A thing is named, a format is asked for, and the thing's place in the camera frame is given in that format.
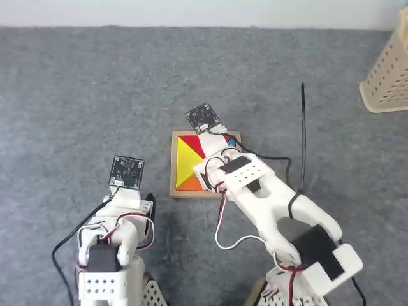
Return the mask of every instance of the black wire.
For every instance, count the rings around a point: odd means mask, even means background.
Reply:
[[[339,239],[339,244],[343,244],[343,240]],[[356,288],[358,295],[361,296],[361,299],[363,300],[363,306],[367,305],[367,301],[365,299],[365,295],[363,291],[361,290],[360,286],[357,284],[357,280],[354,276],[351,277],[351,281],[353,282],[354,287]]]
[[[64,275],[64,272],[62,271],[61,267],[59,266],[58,262],[57,262],[57,258],[55,257],[56,252],[59,250],[60,247],[62,247],[65,243],[68,242],[68,240],[70,240],[72,238],[73,235],[75,235],[75,233],[99,210],[102,209],[104,206],[106,206],[106,204],[110,203],[113,199],[113,197],[117,194],[118,190],[120,189],[120,187],[118,187],[116,189],[116,191],[112,194],[112,196],[107,199],[105,202],[102,202],[101,204],[99,204],[92,212],[90,212],[87,217],[82,220],[80,222],[80,224],[78,224],[77,226],[75,226],[75,228],[72,230],[71,233],[68,234],[67,237],[65,237],[64,239],[62,239],[60,242],[58,242],[58,244],[54,247],[54,249],[51,252],[51,258],[52,258],[52,263],[55,266],[55,269],[57,269],[59,276],[61,276],[62,281],[64,282],[64,285],[66,287],[67,293],[68,293],[68,298],[69,298],[69,304],[71,306],[74,306],[74,297],[72,295],[72,290],[71,287],[69,286],[69,282],[66,278],[66,276]]]
[[[287,161],[288,163],[286,165],[285,181],[286,181],[286,184],[290,188],[292,188],[292,185],[290,183],[290,177],[289,177],[289,175],[290,175],[289,171],[290,171],[290,168],[291,168],[291,165],[292,165],[292,159],[290,157],[286,157],[286,156],[275,157],[275,156],[267,156],[267,155],[259,154],[259,153],[256,153],[255,151],[252,151],[251,149],[248,149],[234,135],[231,135],[231,134],[228,134],[228,133],[216,133],[216,132],[210,131],[209,129],[207,130],[207,132],[209,132],[210,134],[213,134],[213,135],[221,135],[221,136],[224,136],[224,137],[230,137],[230,138],[234,139],[234,141],[242,148],[242,150],[247,151],[249,153],[253,153],[256,156],[258,156],[259,158],[269,159],[270,161]]]
[[[305,192],[305,169],[306,169],[306,115],[305,115],[305,84],[300,87],[302,92],[302,166],[300,168],[300,192]]]
[[[221,151],[220,155],[223,155],[224,152],[227,151],[227,150],[236,150],[236,151],[238,151],[239,153],[241,153],[236,147],[226,147],[225,149],[223,149],[223,150]]]
[[[300,166],[300,188],[291,198],[288,204],[289,217],[293,219],[292,206],[293,202],[300,196],[305,194],[305,172],[306,172],[306,115],[305,115],[305,84],[302,82],[300,86],[302,100],[302,165]]]

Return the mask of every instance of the white wire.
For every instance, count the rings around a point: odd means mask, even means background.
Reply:
[[[150,223],[150,227],[152,228],[152,240],[147,245],[137,247],[136,250],[140,251],[140,250],[148,249],[153,244],[154,238],[156,236],[156,232],[154,230],[153,220],[151,218],[147,217],[146,215],[127,215],[127,216],[124,216],[123,218],[121,218],[121,220],[124,220],[126,217],[142,217],[142,218],[146,219],[146,221],[148,221]],[[101,239],[103,240],[107,235],[110,235],[111,232],[116,231],[121,224],[122,223],[119,221],[118,224],[111,231],[109,231],[104,237],[102,237]]]
[[[229,247],[225,247],[225,246],[221,245],[218,242],[218,231],[219,231],[219,228],[221,227],[222,216],[224,215],[225,204],[226,204],[226,198],[223,197],[222,198],[222,203],[221,203],[221,211],[220,211],[220,214],[219,214],[219,221],[218,221],[218,224],[217,224],[217,229],[215,230],[215,242],[216,242],[216,244],[218,245],[218,247],[220,249],[232,250],[238,244],[240,244],[241,242],[243,242],[244,240],[247,240],[247,239],[256,239],[256,240],[259,240],[260,242],[263,242],[264,244],[266,244],[266,242],[261,237],[254,236],[254,235],[247,235],[247,236],[243,236],[243,237],[239,238],[233,245],[230,245]]]
[[[149,217],[146,217],[146,220],[148,220],[148,222],[150,222],[150,225],[151,225],[151,228],[152,228],[152,240],[151,240],[147,245],[143,245],[143,246],[141,246],[141,247],[137,247],[136,250],[139,250],[139,251],[148,249],[148,248],[153,244],[154,237],[155,237],[155,235],[156,235],[156,232],[155,232],[155,230],[154,230],[154,222],[153,222],[153,220],[152,220],[151,218],[149,218]]]
[[[89,230],[96,230],[96,229],[98,229],[98,228],[101,228],[103,231],[105,231],[106,232],[106,229],[101,225],[102,223],[104,223],[104,221],[99,221],[99,222],[97,222],[97,223],[94,223],[94,224],[87,224],[87,225],[84,225],[84,226],[82,226],[79,230],[78,230],[78,234],[76,235],[76,242],[77,242],[77,244],[78,244],[78,247],[80,247],[80,235],[82,235],[82,230],[86,230],[86,229],[89,229]]]
[[[285,272],[285,273],[286,273],[286,272],[289,272],[289,271],[287,271],[287,270],[285,270],[285,269],[282,269],[281,266],[278,264],[276,252],[273,252],[273,262],[275,263],[275,266],[276,266],[280,271],[283,271],[283,272]]]

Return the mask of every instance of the white wall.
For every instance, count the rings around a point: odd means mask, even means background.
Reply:
[[[404,0],[0,0],[0,26],[392,29]]]

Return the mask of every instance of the tangram puzzle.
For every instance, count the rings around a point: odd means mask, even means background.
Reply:
[[[238,141],[240,133],[230,132]],[[230,145],[236,146],[234,139],[226,138]],[[174,198],[211,198],[219,196],[204,191],[194,174],[193,167],[205,159],[200,140],[194,131],[173,131],[171,140],[171,179],[170,196]]]

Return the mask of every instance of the cable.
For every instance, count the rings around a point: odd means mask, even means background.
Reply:
[[[222,199],[221,199],[217,229],[215,230],[215,242],[216,242],[216,244],[218,245],[218,247],[220,249],[232,250],[232,249],[236,248],[238,244],[240,244],[241,242],[243,242],[244,240],[247,240],[247,239],[256,239],[256,240],[259,240],[260,242],[266,244],[266,242],[261,237],[253,236],[253,235],[247,235],[247,236],[243,236],[243,237],[239,238],[234,244],[230,245],[229,247],[225,247],[225,246],[221,245],[218,242],[218,232],[219,232],[219,228],[221,227],[222,216],[224,215],[225,204],[226,204],[226,197],[225,197],[225,194],[223,194]]]
[[[292,272],[289,279],[289,296],[288,296],[288,306],[293,306],[293,283],[295,281],[295,276],[297,271]]]
[[[54,249],[51,252],[51,259],[52,259],[52,263],[55,266],[55,269],[57,269],[59,276],[61,276],[61,279],[66,287],[67,293],[68,293],[68,298],[69,298],[69,304],[71,306],[74,306],[74,298],[72,295],[72,290],[71,287],[69,286],[69,282],[66,278],[66,276],[64,275],[64,272],[62,271],[61,267],[58,264],[57,258],[55,256],[55,254],[57,253],[57,251],[59,250],[60,247],[62,247],[64,244],[66,244],[68,242],[68,240],[70,240],[72,238],[73,235],[75,235],[75,233],[99,210],[102,209],[104,206],[106,206],[106,204],[110,203],[112,201],[112,199],[115,197],[115,195],[117,194],[118,190],[120,189],[120,187],[118,187],[116,189],[116,191],[112,194],[112,196],[107,199],[105,202],[102,202],[101,204],[99,204],[92,212],[90,212],[84,220],[82,220],[77,226],[75,226],[75,228],[72,230],[71,233],[69,233],[64,239],[62,239],[60,242],[58,242],[58,244],[54,247]]]
[[[224,155],[225,151],[227,151],[227,150],[236,150],[236,151],[238,151],[238,153],[241,153],[241,151],[239,151],[236,147],[226,147],[225,149],[223,149],[220,152],[220,155]]]
[[[299,266],[297,268],[290,268],[288,266],[282,266],[278,264],[276,252],[273,252],[272,256],[273,256],[273,262],[275,263],[275,266],[282,272],[300,272],[305,269],[304,266]]]
[[[288,204],[289,218],[293,219],[292,206],[297,197],[305,193],[305,172],[306,172],[306,107],[305,107],[305,84],[302,82],[300,86],[302,100],[302,165],[300,167],[300,188],[291,198]]]
[[[302,95],[302,166],[300,168],[300,190],[305,190],[305,169],[306,169],[306,114],[305,114],[305,84],[300,86]]]
[[[339,244],[343,244],[343,240],[339,239]],[[360,286],[357,284],[357,280],[354,276],[351,277],[351,281],[353,282],[354,287],[356,288],[358,295],[360,295],[361,299],[363,300],[363,306],[367,305],[367,301],[365,299],[365,295],[361,290]]]
[[[77,242],[78,242],[78,247],[82,246],[82,231],[83,230],[97,230],[98,228],[102,228],[106,233],[108,233],[108,229],[106,228],[106,226],[102,225],[102,223],[104,223],[105,220],[99,221],[97,223],[93,223],[93,224],[88,224],[85,226],[82,226],[79,231],[78,231],[78,236],[77,236]]]
[[[110,237],[112,237],[113,233],[115,233],[115,231],[119,228],[120,223],[119,220],[124,218],[124,217],[129,217],[129,216],[133,216],[133,217],[142,217],[144,219],[146,219],[150,225],[152,226],[152,239],[151,241],[146,244],[146,245],[142,245],[140,247],[137,247],[136,250],[145,250],[148,249],[154,242],[154,238],[155,238],[155,230],[154,230],[154,222],[151,218],[147,217],[146,215],[140,214],[138,212],[128,212],[126,214],[122,214],[120,216],[118,216],[118,218],[116,219],[116,223],[115,223],[115,227],[109,232],[107,233],[104,237],[101,238],[101,241],[107,241]]]
[[[223,161],[220,157],[211,157],[210,159],[208,159],[208,161],[205,163],[205,166],[204,166],[204,176],[205,176],[205,178],[207,179],[207,182],[208,182],[208,184],[210,185],[210,187],[211,187],[212,189],[215,189],[215,191],[217,192],[217,190],[216,190],[217,186],[213,186],[213,185],[211,184],[211,182],[210,182],[209,177],[208,177],[208,164],[209,164],[213,159],[218,159],[218,160],[220,160],[220,161],[221,161],[222,163],[224,163],[224,164],[226,164],[226,162]]]
[[[291,159],[290,157],[286,157],[286,156],[283,156],[283,157],[275,157],[275,156],[267,156],[267,155],[259,154],[259,153],[256,153],[255,151],[252,151],[251,149],[248,149],[245,145],[243,145],[243,144],[242,144],[234,135],[232,135],[232,134],[228,134],[228,133],[216,133],[216,132],[210,131],[209,129],[206,130],[206,131],[209,132],[210,134],[213,134],[213,135],[221,135],[221,136],[224,136],[224,137],[230,137],[230,138],[234,139],[235,143],[237,143],[237,144],[242,148],[242,150],[247,151],[247,152],[249,152],[249,153],[253,153],[253,154],[255,154],[256,156],[258,156],[259,158],[268,159],[268,160],[271,160],[271,161],[287,161],[288,163],[287,163],[287,165],[286,165],[286,171],[285,171],[285,183],[286,183],[286,185],[288,185],[290,188],[292,188],[292,185],[291,185],[291,183],[290,183],[290,177],[289,177],[289,176],[290,176],[289,171],[290,171],[290,168],[291,168],[291,165],[292,165],[292,159]]]

